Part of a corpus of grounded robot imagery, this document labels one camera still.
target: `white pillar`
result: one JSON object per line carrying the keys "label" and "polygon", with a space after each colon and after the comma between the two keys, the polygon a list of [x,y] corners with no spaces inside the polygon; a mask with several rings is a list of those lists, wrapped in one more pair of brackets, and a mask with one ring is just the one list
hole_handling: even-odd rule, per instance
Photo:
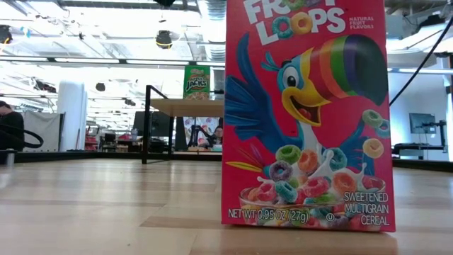
{"label": "white pillar", "polygon": [[65,152],[68,149],[84,149],[87,110],[85,83],[81,81],[61,81],[57,107],[58,113],[64,113],[59,150]]}

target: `wooden floor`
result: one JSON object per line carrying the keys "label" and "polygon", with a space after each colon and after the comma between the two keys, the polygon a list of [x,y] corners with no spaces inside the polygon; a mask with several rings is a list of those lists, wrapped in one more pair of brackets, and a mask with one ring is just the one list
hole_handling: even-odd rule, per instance
{"label": "wooden floor", "polygon": [[220,163],[0,168],[0,254],[453,254],[453,174],[395,169],[397,232],[220,225]]}

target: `desk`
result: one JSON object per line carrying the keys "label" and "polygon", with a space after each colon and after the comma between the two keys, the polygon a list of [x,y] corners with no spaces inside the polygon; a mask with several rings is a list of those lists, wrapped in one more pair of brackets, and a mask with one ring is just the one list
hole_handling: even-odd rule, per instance
{"label": "desk", "polygon": [[[151,90],[160,95],[163,99],[152,99]],[[170,123],[174,123],[175,117],[223,117],[223,100],[186,100],[169,99],[152,85],[147,85],[145,93],[145,114],[144,114],[144,136],[142,146],[142,164],[147,164],[149,144],[149,124],[151,120],[150,108],[153,107],[170,116]],[[168,127],[168,159],[173,154],[173,125]]]}
{"label": "desk", "polygon": [[118,145],[127,145],[127,152],[140,152],[142,150],[142,142],[139,140],[117,140]]}
{"label": "desk", "polygon": [[223,100],[152,99],[151,106],[170,117],[223,117]]}
{"label": "desk", "polygon": [[444,150],[441,145],[429,144],[396,144],[392,149],[392,154],[401,156],[416,156],[419,160],[424,160],[425,150]]}

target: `cereal box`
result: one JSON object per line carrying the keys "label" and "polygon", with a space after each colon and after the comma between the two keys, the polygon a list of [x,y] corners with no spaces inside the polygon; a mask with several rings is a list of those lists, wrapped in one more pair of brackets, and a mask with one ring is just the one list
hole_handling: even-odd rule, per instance
{"label": "cereal box", "polygon": [[227,5],[222,222],[395,231],[384,1]]}
{"label": "cereal box", "polygon": [[207,100],[210,98],[210,67],[186,66],[183,98]]}

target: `toucan cartoon character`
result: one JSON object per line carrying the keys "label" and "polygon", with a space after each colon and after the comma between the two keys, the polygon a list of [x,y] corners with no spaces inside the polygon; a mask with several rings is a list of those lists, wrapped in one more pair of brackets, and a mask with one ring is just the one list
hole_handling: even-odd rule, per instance
{"label": "toucan cartoon character", "polygon": [[387,94],[386,60],[364,35],[346,35],[313,47],[278,67],[270,53],[261,66],[278,72],[282,103],[295,119],[321,126],[321,106],[348,96],[364,96],[380,106]]}
{"label": "toucan cartoon character", "polygon": [[[379,58],[384,57],[376,43],[365,36],[350,35],[350,40],[347,36],[341,40],[337,38],[326,42],[290,61],[285,61],[281,67],[278,67],[267,53],[267,63],[262,63],[262,68],[278,72],[277,85],[282,104],[297,120],[298,135],[286,136],[277,124],[268,93],[253,71],[248,54],[248,37],[248,34],[242,37],[236,51],[237,64],[245,81],[234,76],[226,78],[225,122],[234,126],[235,133],[241,140],[257,137],[273,153],[285,145],[296,145],[301,149],[313,147],[312,143],[317,143],[317,140],[312,127],[321,125],[321,106],[346,96],[365,96],[378,105],[384,102],[387,95],[386,73],[382,74],[381,68],[375,68],[373,64],[373,61],[376,61],[376,66],[379,66]],[[364,40],[363,45],[359,44],[361,39]],[[376,52],[366,52],[370,49],[360,48],[371,46],[373,49],[373,44],[379,51],[378,59],[370,58]],[[345,67],[350,66],[360,69],[361,72],[353,74],[352,71],[345,70]],[[362,162],[371,160],[362,152],[363,142],[368,139],[361,136],[364,126],[360,120],[356,131],[338,146],[347,156],[348,166],[356,169],[360,168]]]}

